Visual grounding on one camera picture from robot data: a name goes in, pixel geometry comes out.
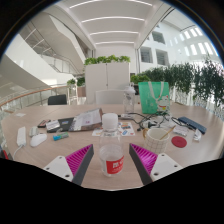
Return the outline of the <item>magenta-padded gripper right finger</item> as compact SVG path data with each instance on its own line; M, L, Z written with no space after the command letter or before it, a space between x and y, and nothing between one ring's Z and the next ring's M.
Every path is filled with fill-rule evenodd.
M144 185L182 169L182 166L166 153L157 155L133 143L129 144L129 154Z

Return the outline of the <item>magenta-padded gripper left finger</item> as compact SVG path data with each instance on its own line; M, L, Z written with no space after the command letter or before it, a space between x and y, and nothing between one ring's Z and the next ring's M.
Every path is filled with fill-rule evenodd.
M56 157L44 167L44 170L76 185L81 185L93 155L93 145L90 144L66 157Z

